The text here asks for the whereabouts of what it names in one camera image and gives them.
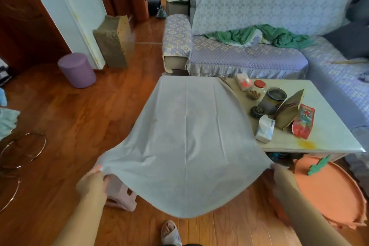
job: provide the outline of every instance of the hand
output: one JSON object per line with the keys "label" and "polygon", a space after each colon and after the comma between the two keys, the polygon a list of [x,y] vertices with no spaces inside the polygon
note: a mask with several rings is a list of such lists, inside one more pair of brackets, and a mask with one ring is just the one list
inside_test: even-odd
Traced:
{"label": "hand", "polygon": [[281,165],[273,163],[264,173],[264,181],[274,196],[281,200],[291,191],[299,191],[296,178],[291,171]]}
{"label": "hand", "polygon": [[97,165],[87,172],[78,181],[76,190],[82,198],[86,196],[96,197],[105,203],[107,198],[105,190],[109,182],[109,176],[104,177],[100,169],[101,165]]}

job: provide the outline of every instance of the red lid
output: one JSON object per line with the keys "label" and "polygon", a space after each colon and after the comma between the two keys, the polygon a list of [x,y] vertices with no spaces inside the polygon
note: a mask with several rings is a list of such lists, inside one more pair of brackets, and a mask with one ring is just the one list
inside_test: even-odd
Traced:
{"label": "red lid", "polygon": [[264,88],[266,86],[265,82],[262,80],[255,80],[254,85],[258,88]]}

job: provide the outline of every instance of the glass jar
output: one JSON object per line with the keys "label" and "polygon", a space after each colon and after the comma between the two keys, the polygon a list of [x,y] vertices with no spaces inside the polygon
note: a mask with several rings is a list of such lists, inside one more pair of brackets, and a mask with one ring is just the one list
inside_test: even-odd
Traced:
{"label": "glass jar", "polygon": [[259,103],[266,94],[266,84],[262,80],[255,80],[252,88],[247,90],[247,97]]}

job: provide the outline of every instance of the green cloth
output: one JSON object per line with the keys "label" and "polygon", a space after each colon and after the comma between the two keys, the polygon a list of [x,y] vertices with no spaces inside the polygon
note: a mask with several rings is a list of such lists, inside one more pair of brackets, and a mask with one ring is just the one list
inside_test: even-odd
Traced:
{"label": "green cloth", "polygon": [[303,49],[314,45],[313,40],[309,35],[298,35],[288,31],[285,28],[273,27],[269,24],[260,24],[256,26],[249,26],[244,29],[235,29],[228,31],[217,31],[214,33],[205,34],[207,38],[215,38],[217,41],[229,44],[245,45],[248,43],[255,31],[259,29],[263,33],[263,38],[270,41],[270,43],[278,48],[295,48]]}

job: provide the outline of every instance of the tin can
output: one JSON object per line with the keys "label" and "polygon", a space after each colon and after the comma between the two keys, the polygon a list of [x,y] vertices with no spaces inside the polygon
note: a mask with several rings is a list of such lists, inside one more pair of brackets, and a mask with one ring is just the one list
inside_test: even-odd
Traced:
{"label": "tin can", "polygon": [[264,110],[265,114],[273,115],[286,98],[287,94],[284,90],[269,88],[258,106]]}

